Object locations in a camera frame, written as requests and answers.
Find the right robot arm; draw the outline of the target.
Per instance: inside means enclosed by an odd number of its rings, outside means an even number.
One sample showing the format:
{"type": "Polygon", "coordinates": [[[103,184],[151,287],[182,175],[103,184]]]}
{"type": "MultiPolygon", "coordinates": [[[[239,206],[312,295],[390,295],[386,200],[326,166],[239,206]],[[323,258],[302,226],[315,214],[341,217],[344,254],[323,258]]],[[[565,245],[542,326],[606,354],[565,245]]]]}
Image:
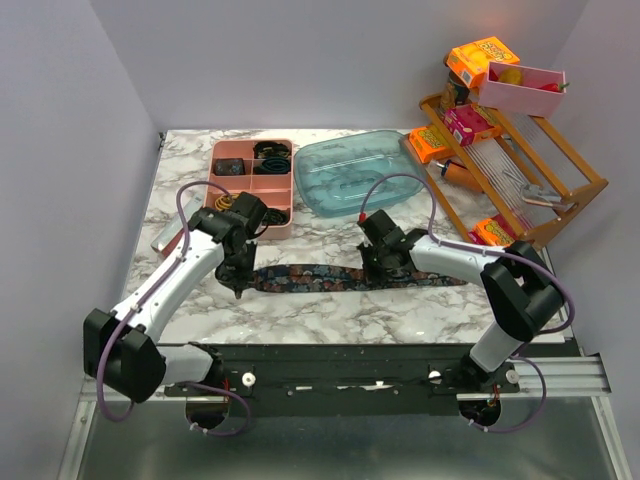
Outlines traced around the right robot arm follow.
{"type": "Polygon", "coordinates": [[[408,233],[379,210],[362,213],[358,226],[367,242],[359,246],[368,279],[456,280],[484,289],[494,322],[461,361],[460,379],[480,392],[496,380],[496,371],[524,344],[542,333],[568,302],[535,249],[516,241],[506,248],[480,247],[436,239],[422,229],[408,233]]]}

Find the rolled gold tie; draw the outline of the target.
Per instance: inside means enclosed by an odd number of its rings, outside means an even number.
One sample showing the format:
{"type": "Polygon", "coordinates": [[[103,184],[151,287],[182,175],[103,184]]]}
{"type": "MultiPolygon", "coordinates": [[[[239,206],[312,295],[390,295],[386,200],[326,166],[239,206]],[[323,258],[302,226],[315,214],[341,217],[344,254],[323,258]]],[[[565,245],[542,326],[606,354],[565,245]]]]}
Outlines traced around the rolled gold tie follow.
{"type": "Polygon", "coordinates": [[[234,202],[236,201],[237,198],[238,198],[237,194],[219,196],[214,201],[213,207],[217,211],[226,211],[226,210],[230,209],[233,206],[233,204],[234,204],[234,202]]]}

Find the rolled teal tie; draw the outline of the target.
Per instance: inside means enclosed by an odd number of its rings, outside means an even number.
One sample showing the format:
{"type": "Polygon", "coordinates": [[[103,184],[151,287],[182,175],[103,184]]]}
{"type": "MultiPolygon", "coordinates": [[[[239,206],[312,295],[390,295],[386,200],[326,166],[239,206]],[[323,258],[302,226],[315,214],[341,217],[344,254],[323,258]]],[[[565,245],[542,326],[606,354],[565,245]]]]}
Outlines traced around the rolled teal tie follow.
{"type": "Polygon", "coordinates": [[[291,161],[284,157],[262,159],[253,167],[254,175],[285,175],[291,171],[291,161]]]}

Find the rolled black tie bottom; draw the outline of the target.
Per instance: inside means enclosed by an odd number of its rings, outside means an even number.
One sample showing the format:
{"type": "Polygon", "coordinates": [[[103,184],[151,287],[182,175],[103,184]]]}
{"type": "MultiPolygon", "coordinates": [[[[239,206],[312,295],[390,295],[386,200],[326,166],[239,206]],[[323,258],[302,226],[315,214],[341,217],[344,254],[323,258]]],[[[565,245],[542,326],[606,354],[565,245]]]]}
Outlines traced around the rolled black tie bottom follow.
{"type": "Polygon", "coordinates": [[[287,210],[280,210],[276,208],[269,208],[263,219],[263,223],[266,226],[283,226],[290,220],[290,215],[287,210]]]}

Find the red toy pepper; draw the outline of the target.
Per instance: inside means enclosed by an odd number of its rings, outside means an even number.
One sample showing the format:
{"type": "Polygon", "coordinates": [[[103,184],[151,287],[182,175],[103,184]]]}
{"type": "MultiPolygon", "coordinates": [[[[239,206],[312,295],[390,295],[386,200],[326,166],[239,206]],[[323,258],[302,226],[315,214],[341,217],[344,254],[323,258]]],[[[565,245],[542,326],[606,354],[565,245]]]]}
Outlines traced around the red toy pepper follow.
{"type": "Polygon", "coordinates": [[[540,90],[553,92],[553,93],[563,93],[566,88],[570,85],[569,82],[566,83],[549,83],[540,87],[540,90]]]}

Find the aluminium rail frame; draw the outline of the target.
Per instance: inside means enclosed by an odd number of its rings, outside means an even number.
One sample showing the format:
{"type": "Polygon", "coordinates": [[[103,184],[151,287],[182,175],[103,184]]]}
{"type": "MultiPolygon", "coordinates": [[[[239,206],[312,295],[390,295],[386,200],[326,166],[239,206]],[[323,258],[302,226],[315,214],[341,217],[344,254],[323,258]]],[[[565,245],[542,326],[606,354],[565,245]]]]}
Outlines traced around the aluminium rail frame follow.
{"type": "Polygon", "coordinates": [[[629,479],[605,368],[596,356],[518,364],[502,426],[484,434],[459,417],[271,418],[227,439],[189,429],[189,400],[157,393],[126,422],[96,410],[86,382],[62,479],[629,479]]]}

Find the pink rectangular bin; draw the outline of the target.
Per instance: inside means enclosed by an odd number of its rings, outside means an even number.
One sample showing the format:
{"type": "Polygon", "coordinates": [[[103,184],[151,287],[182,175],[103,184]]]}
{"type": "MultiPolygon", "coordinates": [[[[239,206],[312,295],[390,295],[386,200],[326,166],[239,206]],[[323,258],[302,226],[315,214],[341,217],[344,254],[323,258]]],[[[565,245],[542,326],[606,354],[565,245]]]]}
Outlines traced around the pink rectangular bin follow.
{"type": "Polygon", "coordinates": [[[564,71],[490,62],[486,79],[479,87],[478,104],[496,110],[548,118],[561,104],[567,88],[563,93],[553,93],[540,90],[540,87],[566,82],[564,71]],[[499,74],[508,68],[522,71],[521,86],[498,82],[499,74]]]}

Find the wooden dish rack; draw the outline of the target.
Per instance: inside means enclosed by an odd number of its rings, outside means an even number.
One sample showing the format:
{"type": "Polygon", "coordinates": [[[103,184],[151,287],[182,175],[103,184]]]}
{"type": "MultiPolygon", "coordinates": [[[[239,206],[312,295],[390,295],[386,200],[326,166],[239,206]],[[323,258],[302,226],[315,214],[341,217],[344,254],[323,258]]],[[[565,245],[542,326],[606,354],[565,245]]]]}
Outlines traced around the wooden dish rack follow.
{"type": "Polygon", "coordinates": [[[452,161],[468,169],[484,190],[476,193],[451,184],[440,176],[434,161],[425,165],[441,208],[465,241],[472,242],[468,232],[476,223],[500,214],[517,239],[546,247],[608,186],[545,118],[489,108],[502,135],[461,147],[444,125],[439,102],[438,94],[427,96],[420,108],[451,144],[456,153],[452,161]],[[523,202],[520,187],[528,183],[555,191],[561,205],[523,202]]]}

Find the floral patterned necktie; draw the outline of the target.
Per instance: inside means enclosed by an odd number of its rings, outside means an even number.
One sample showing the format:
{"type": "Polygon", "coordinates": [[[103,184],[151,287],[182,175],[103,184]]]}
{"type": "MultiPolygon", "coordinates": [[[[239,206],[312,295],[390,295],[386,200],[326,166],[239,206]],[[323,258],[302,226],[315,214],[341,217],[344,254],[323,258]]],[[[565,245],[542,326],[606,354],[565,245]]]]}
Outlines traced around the floral patterned necktie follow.
{"type": "Polygon", "coordinates": [[[387,289],[454,287],[467,282],[431,272],[395,271],[370,275],[365,269],[326,264],[271,265],[255,270],[248,287],[266,293],[364,292],[387,289]]]}

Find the pink silver flat box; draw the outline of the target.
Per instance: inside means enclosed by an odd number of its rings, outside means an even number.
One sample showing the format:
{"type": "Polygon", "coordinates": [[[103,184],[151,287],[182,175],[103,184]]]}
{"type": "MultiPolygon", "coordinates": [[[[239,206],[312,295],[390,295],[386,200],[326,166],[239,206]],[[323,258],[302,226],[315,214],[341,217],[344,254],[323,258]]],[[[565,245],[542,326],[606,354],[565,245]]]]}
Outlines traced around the pink silver flat box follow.
{"type": "MultiPolygon", "coordinates": [[[[187,220],[199,210],[204,203],[204,196],[196,193],[183,207],[187,220]]],[[[175,249],[183,235],[183,227],[178,214],[175,214],[160,230],[150,246],[162,258],[166,258],[175,249]]]]}

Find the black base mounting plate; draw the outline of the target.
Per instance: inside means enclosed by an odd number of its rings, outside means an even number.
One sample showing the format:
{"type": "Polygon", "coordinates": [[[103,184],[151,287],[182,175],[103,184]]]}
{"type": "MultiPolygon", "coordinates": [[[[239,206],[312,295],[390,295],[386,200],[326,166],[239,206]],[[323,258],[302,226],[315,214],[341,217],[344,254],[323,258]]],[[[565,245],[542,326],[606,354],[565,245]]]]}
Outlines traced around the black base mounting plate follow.
{"type": "Polygon", "coordinates": [[[218,345],[214,384],[243,397],[256,417],[429,414],[455,416],[458,398],[484,399],[510,362],[483,373],[467,344],[218,345]]]}

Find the pink snack box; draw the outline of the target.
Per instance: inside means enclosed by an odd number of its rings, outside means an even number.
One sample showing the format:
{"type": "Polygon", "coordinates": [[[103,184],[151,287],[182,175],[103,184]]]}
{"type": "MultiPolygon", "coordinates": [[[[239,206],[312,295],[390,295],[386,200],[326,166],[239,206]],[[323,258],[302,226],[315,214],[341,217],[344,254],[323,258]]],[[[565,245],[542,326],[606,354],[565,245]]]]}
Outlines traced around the pink snack box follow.
{"type": "Polygon", "coordinates": [[[496,138],[502,133],[501,126],[476,103],[448,109],[444,114],[444,125],[462,147],[496,138]]]}

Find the orange snack box top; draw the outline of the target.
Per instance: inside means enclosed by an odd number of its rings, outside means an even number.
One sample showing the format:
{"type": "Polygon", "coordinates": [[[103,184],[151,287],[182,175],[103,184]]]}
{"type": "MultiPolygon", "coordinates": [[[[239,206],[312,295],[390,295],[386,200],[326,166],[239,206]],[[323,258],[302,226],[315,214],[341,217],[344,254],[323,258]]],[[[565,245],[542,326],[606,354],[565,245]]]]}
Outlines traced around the orange snack box top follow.
{"type": "Polygon", "coordinates": [[[452,48],[446,59],[448,68],[467,88],[482,83],[490,62],[519,64],[520,58],[499,38],[491,36],[452,48]]]}

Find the rolled dark floral tie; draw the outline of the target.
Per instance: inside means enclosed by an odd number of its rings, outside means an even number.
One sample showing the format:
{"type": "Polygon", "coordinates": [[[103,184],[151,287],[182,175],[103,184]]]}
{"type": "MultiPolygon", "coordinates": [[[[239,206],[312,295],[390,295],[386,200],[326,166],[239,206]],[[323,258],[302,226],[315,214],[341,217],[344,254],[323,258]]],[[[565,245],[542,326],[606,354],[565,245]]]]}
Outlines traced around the rolled dark floral tie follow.
{"type": "Polygon", "coordinates": [[[241,176],[246,174],[242,158],[216,158],[213,161],[212,174],[216,176],[241,176]]]}

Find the orange bottle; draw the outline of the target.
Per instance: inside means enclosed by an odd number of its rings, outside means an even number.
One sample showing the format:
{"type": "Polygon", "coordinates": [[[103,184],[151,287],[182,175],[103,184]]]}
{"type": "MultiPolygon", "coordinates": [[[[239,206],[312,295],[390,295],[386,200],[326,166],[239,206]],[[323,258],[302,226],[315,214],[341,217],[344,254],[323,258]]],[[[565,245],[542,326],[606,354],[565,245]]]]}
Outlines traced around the orange bottle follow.
{"type": "Polygon", "coordinates": [[[455,163],[451,159],[436,161],[434,165],[439,169],[440,176],[447,182],[466,188],[476,193],[483,193],[480,183],[465,167],[455,163]]]}

